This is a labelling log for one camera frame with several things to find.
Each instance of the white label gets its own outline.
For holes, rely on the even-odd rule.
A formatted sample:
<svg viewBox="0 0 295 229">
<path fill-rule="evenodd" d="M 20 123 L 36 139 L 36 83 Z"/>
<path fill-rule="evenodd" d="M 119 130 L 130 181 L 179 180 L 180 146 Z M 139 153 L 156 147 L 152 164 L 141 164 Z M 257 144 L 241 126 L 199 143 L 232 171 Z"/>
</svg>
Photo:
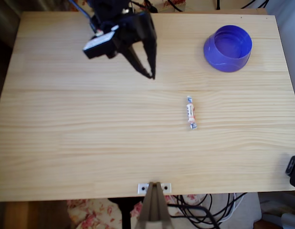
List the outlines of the white label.
<svg viewBox="0 0 295 229">
<path fill-rule="evenodd" d="M 95 47 L 95 46 L 97 46 L 99 44 L 102 44 L 104 42 L 109 41 L 113 37 L 114 34 L 115 34 L 115 31 L 111 31 L 109 33 L 106 33 L 106 34 L 104 34 L 102 36 L 99 36 L 99 37 L 96 37 L 96 38 L 90 40 L 85 45 L 84 50 L 90 49 L 90 48 Z"/>
</svg>

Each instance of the wood grain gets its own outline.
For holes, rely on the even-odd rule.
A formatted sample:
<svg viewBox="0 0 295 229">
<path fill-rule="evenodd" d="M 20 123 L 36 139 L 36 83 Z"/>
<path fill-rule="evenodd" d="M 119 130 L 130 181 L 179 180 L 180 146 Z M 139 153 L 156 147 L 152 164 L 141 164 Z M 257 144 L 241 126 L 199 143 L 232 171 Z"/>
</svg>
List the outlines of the wood grain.
<svg viewBox="0 0 295 229">
<path fill-rule="evenodd" d="M 295 189 L 284 174 L 295 155 L 295 95 L 275 17 L 153 20 L 155 81 L 121 55 L 88 60 L 81 14 L 23 14 L 0 101 L 0 201 L 135 196 L 150 181 L 172 183 L 174 194 Z M 227 24 L 253 40 L 235 73 L 213 69 L 202 52 Z"/>
</svg>

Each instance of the metal clamp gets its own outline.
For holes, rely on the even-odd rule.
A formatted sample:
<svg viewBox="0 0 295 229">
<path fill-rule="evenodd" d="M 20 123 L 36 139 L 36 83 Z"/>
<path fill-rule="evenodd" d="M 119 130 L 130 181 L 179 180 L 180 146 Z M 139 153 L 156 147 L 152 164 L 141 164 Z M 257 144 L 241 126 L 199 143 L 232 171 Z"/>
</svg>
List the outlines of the metal clamp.
<svg viewBox="0 0 295 229">
<path fill-rule="evenodd" d="M 148 190 L 149 183 L 141 183 L 138 184 L 138 194 L 145 195 Z M 163 194 L 170 194 L 172 193 L 172 184 L 171 183 L 161 183 L 160 184 Z"/>
</svg>

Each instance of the black cable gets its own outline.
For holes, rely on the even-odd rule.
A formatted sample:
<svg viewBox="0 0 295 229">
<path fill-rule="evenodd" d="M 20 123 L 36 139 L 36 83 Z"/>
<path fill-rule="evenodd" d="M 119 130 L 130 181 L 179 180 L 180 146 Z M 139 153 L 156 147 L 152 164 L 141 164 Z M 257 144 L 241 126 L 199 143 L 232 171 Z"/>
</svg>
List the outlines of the black cable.
<svg viewBox="0 0 295 229">
<path fill-rule="evenodd" d="M 254 3 L 256 0 L 252 0 L 250 3 L 248 3 L 247 5 L 243 6 L 242 9 L 248 7 L 249 5 L 251 5 L 252 3 Z"/>
<path fill-rule="evenodd" d="M 229 204 L 229 201 L 230 201 L 230 193 L 228 193 L 227 205 Z M 233 205 L 230 206 L 230 209 L 229 209 L 228 212 L 227 212 L 227 208 L 226 208 L 225 211 L 224 211 L 224 213 L 223 213 L 223 215 L 218 220 L 216 220 L 219 225 L 222 224 L 220 221 L 224 217 L 228 216 L 231 213 L 232 208 L 233 208 Z M 193 223 L 205 223 L 205 224 L 212 225 L 211 222 L 205 222 L 204 220 L 199 220 L 198 217 L 197 216 L 194 216 L 194 215 L 189 216 L 189 215 L 186 214 L 186 215 L 183 215 L 183 216 L 171 216 L 171 217 L 172 218 L 187 218 L 190 221 L 191 221 L 191 219 L 196 219 L 198 222 L 194 222 L 194 221 L 192 221 L 192 222 Z"/>
<path fill-rule="evenodd" d="M 220 0 L 216 1 L 216 10 L 220 10 Z"/>
<path fill-rule="evenodd" d="M 173 6 L 173 8 L 176 9 L 177 11 L 182 12 L 182 10 L 179 9 L 171 0 L 168 0 L 168 3 L 170 3 L 171 6 Z"/>
<path fill-rule="evenodd" d="M 265 6 L 264 6 L 264 8 L 265 8 L 266 5 L 267 5 L 267 3 L 268 3 L 268 1 L 269 1 L 269 0 L 265 0 L 265 2 L 263 2 L 258 8 L 261 8 L 263 5 L 265 5 Z"/>
<path fill-rule="evenodd" d="M 208 218 L 210 218 L 211 222 L 213 223 L 214 227 L 216 229 L 220 229 L 218 223 L 215 221 L 214 217 L 212 216 L 212 214 L 205 208 L 205 207 L 202 207 L 202 206 L 186 206 L 186 205 L 177 205 L 177 204 L 168 204 L 169 207 L 176 207 L 176 208 L 186 208 L 186 209 L 196 209 L 196 210 L 202 210 L 206 213 L 206 216 Z"/>
<path fill-rule="evenodd" d="M 225 210 L 227 210 L 229 207 L 232 207 L 234 202 L 236 202 L 237 200 L 239 200 L 240 198 L 242 198 L 246 194 L 247 194 L 247 192 L 242 193 L 236 199 L 233 199 L 229 204 L 227 204 L 226 207 L 224 207 L 222 210 L 220 210 L 219 212 L 213 214 L 213 216 L 215 217 L 215 216 L 221 214 L 222 212 L 224 212 Z"/>
<path fill-rule="evenodd" d="M 96 32 L 95 25 L 93 24 L 92 19 L 89 16 L 89 14 L 86 11 L 84 11 L 74 0 L 69 0 L 69 2 L 71 4 L 73 4 L 74 7 L 76 7 L 78 11 L 82 12 L 86 18 L 89 19 L 90 26 L 92 27 L 93 31 Z M 99 16 L 96 13 L 95 13 L 95 18 L 97 19 L 98 23 L 100 24 L 101 20 L 100 20 Z"/>
<path fill-rule="evenodd" d="M 266 0 L 266 1 L 265 1 L 265 5 L 263 6 L 263 8 L 266 7 L 266 5 L 268 4 L 269 1 L 270 1 L 270 0 Z"/>
<path fill-rule="evenodd" d="M 136 5 L 136 6 L 139 6 L 139 7 L 141 7 L 141 8 L 147 9 L 146 6 L 140 4 L 140 3 L 136 2 L 136 1 L 130 1 L 130 2 L 133 3 L 133 4 Z"/>
</svg>

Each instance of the candy wrapper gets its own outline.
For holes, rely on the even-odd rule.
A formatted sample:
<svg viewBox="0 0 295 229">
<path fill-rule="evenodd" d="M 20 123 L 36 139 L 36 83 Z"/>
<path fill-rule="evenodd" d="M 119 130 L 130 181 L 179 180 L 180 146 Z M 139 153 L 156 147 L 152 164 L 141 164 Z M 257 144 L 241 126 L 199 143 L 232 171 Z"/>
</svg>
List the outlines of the candy wrapper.
<svg viewBox="0 0 295 229">
<path fill-rule="evenodd" d="M 188 111 L 188 122 L 190 123 L 191 130 L 196 129 L 197 125 L 195 122 L 195 116 L 194 116 L 194 106 L 192 104 L 192 97 L 187 96 L 188 104 L 187 104 L 187 111 Z"/>
</svg>

